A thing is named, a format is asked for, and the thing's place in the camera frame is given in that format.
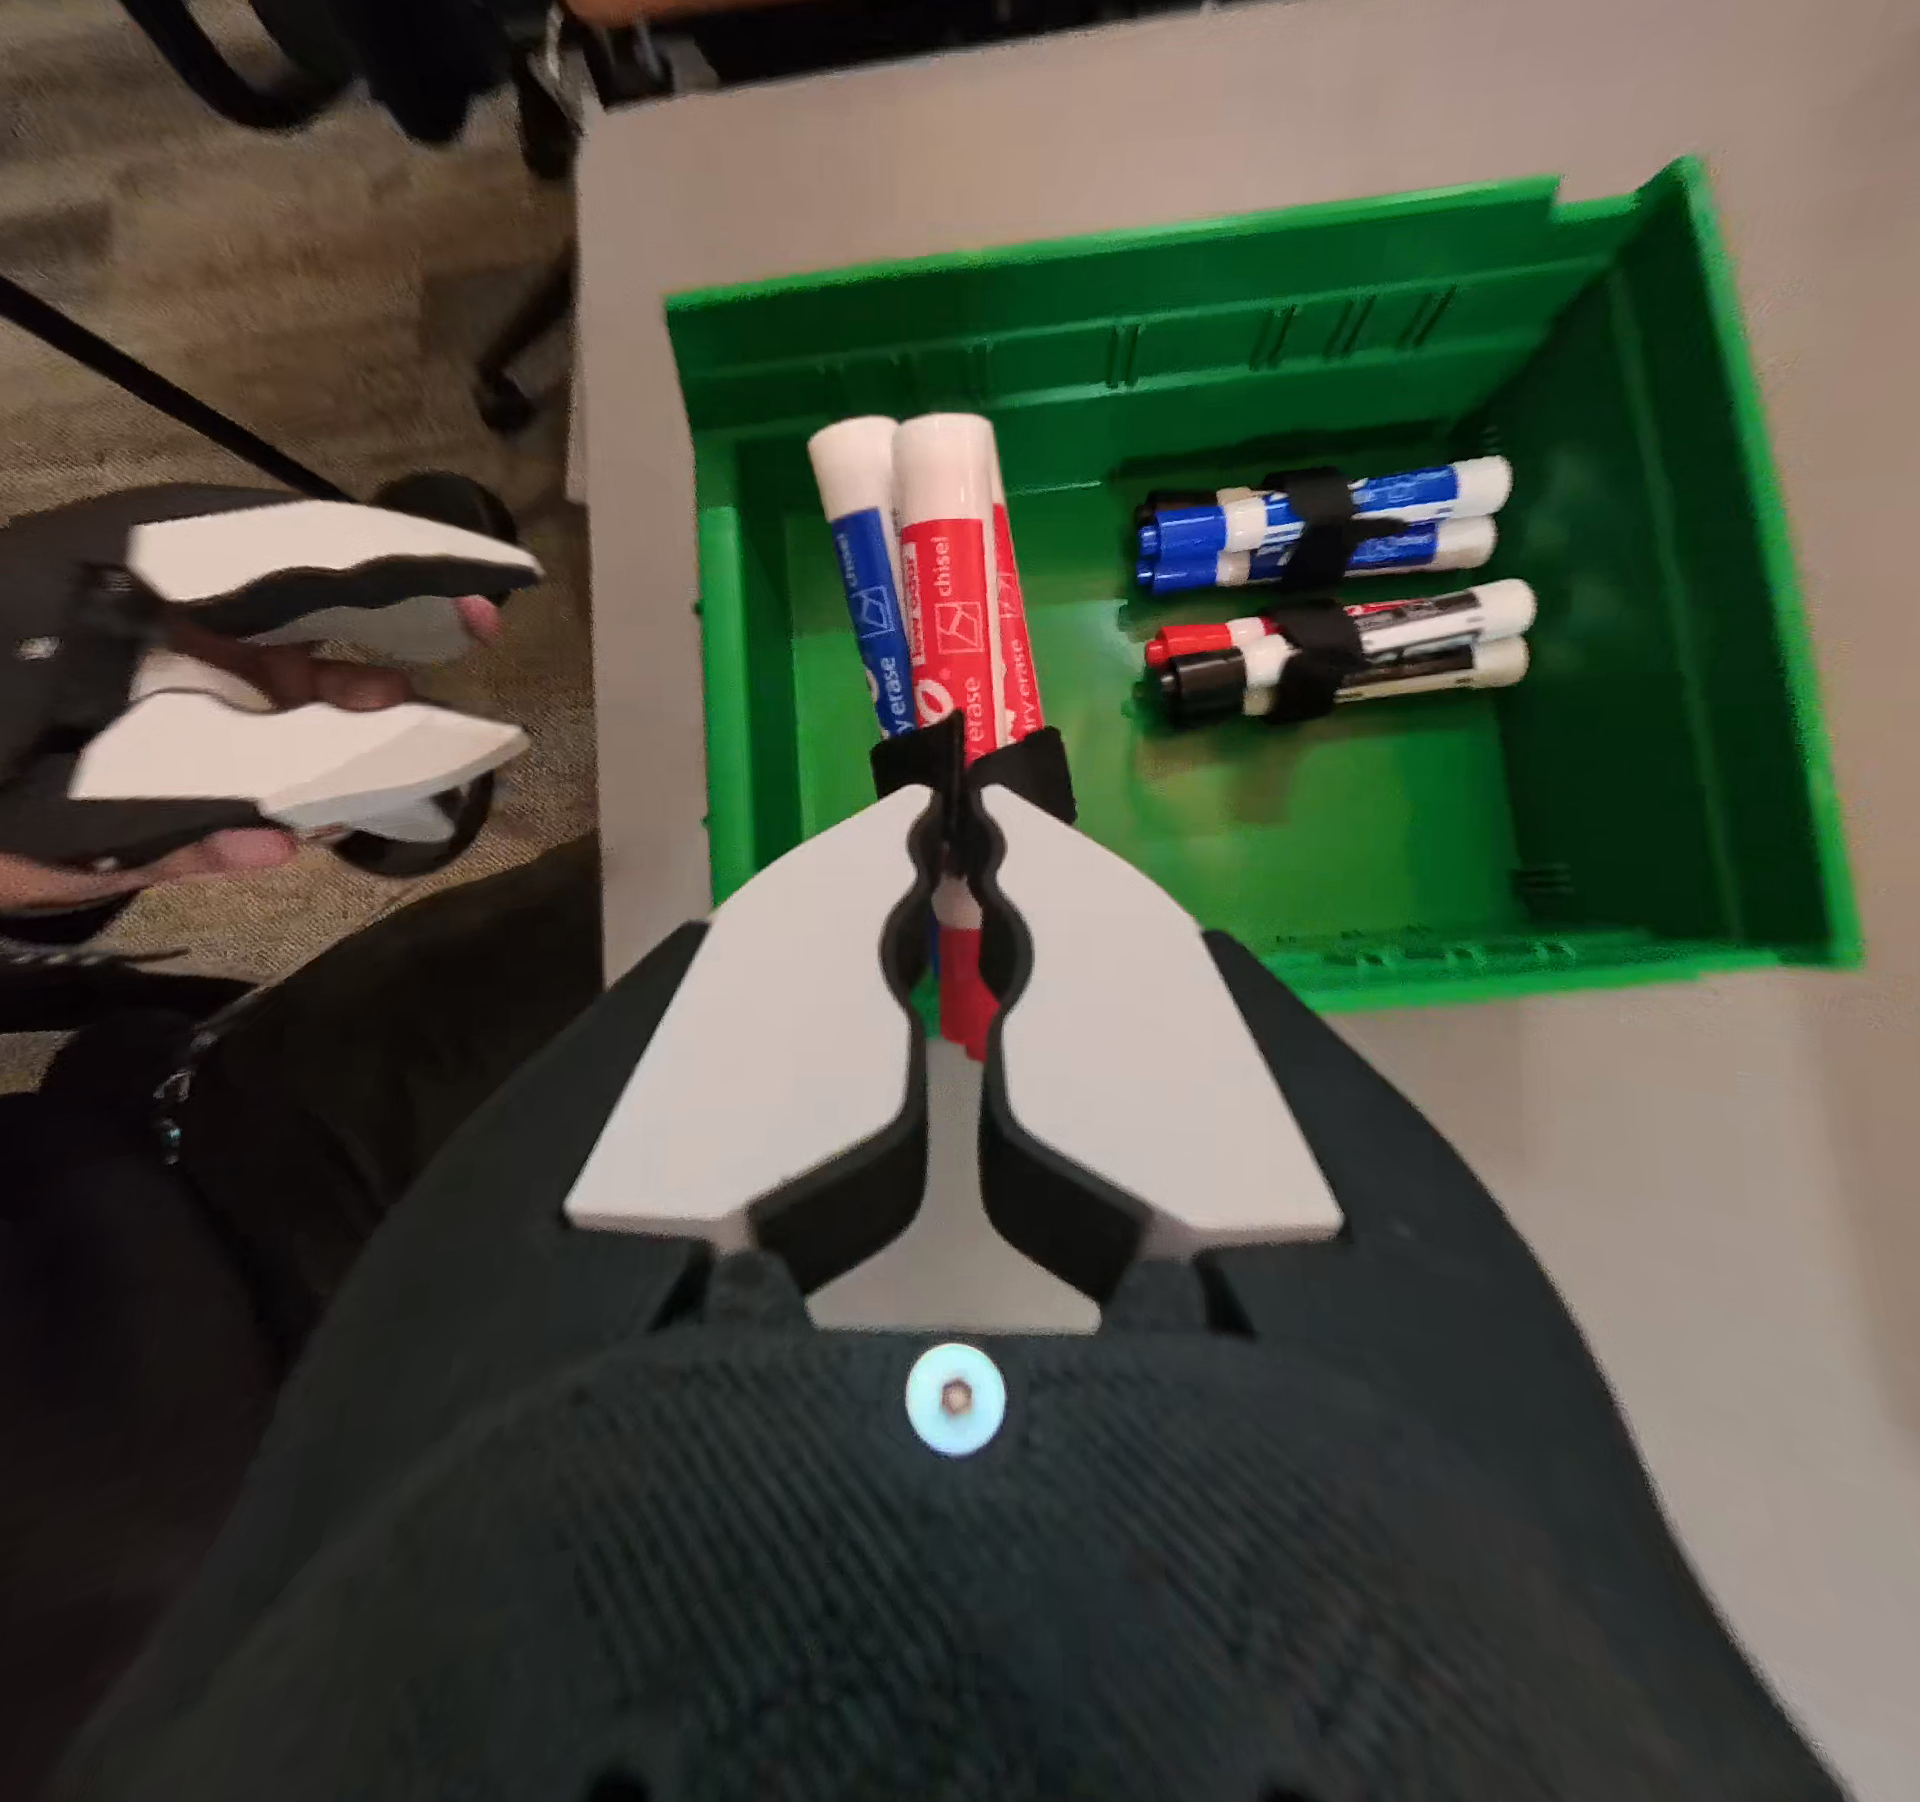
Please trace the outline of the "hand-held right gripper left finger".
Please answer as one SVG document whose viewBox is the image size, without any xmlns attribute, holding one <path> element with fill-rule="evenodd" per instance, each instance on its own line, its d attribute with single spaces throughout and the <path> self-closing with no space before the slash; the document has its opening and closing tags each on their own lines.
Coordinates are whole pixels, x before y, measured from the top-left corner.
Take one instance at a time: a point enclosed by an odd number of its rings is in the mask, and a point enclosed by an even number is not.
<svg viewBox="0 0 1920 1802">
<path fill-rule="evenodd" d="M 565 1198 L 574 1228 L 883 1250 L 927 1168 L 911 989 L 933 795 L 891 794 L 721 900 Z"/>
</svg>

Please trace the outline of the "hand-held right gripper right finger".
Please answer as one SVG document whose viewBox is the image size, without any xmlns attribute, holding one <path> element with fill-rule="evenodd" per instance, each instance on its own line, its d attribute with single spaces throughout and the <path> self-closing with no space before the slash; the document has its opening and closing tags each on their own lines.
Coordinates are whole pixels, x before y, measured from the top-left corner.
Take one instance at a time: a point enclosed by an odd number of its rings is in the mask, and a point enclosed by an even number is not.
<svg viewBox="0 0 1920 1802">
<path fill-rule="evenodd" d="M 1117 1191 L 1158 1255 L 1336 1236 L 1331 1188 L 1196 917 L 1018 794 L 982 808 L 1020 949 L 998 1013 L 1014 1133 Z"/>
</svg>

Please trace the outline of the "white desk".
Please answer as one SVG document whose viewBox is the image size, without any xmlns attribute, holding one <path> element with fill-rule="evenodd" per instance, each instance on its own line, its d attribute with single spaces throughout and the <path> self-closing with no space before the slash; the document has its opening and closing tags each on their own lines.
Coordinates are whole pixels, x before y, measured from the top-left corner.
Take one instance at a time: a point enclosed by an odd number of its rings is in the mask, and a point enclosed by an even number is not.
<svg viewBox="0 0 1920 1802">
<path fill-rule="evenodd" d="M 708 906 L 694 480 L 662 300 L 854 262 L 1709 163 L 1816 647 L 1858 973 L 1336 1027 L 1548 1265 L 1741 1640 L 1916 1796 L 1917 0 L 1264 0 L 616 109 L 578 176 L 616 975 Z"/>
</svg>

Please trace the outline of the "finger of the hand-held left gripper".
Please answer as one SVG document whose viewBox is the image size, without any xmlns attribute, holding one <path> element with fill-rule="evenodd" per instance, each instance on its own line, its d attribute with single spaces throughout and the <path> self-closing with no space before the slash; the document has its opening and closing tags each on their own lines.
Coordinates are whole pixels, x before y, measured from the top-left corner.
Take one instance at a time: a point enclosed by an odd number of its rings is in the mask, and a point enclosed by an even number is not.
<svg viewBox="0 0 1920 1802">
<path fill-rule="evenodd" d="M 461 659 L 461 603 L 542 584 L 529 550 L 438 518 L 292 499 L 137 524 L 126 568 L 211 635 L 342 643 L 377 662 Z"/>
<path fill-rule="evenodd" d="M 455 819 L 438 799 L 529 746 L 515 725 L 402 703 L 388 709 L 243 709 L 215 695 L 145 695 L 81 753 L 79 803 L 246 803 L 315 837 L 357 830 L 442 844 Z"/>
</svg>

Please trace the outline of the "person's left hand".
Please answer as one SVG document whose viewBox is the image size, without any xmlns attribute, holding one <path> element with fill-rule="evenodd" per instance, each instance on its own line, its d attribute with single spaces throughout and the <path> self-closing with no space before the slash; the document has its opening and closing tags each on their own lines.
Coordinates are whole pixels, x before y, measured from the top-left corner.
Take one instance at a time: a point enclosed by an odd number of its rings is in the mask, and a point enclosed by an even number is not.
<svg viewBox="0 0 1920 1802">
<path fill-rule="evenodd" d="M 397 668 L 322 656 L 311 643 L 225 637 L 182 613 L 169 621 L 169 644 L 194 662 L 237 676 L 274 709 L 332 704 L 346 713 L 372 713 L 413 698 L 413 686 Z"/>
</svg>

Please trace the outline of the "green plastic bin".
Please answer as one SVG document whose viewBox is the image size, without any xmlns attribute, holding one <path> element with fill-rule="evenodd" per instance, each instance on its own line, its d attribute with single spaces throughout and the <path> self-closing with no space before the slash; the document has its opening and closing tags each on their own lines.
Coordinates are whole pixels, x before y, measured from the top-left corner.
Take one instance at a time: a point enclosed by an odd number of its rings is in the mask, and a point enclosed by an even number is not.
<svg viewBox="0 0 1920 1802">
<path fill-rule="evenodd" d="M 1866 958 L 1809 625 L 1704 163 L 666 299 L 694 444 L 712 894 L 868 806 L 880 736 L 806 439 L 993 421 L 1080 827 L 1313 1007 Z M 1176 733 L 1149 492 L 1500 454 L 1519 686 Z"/>
</svg>

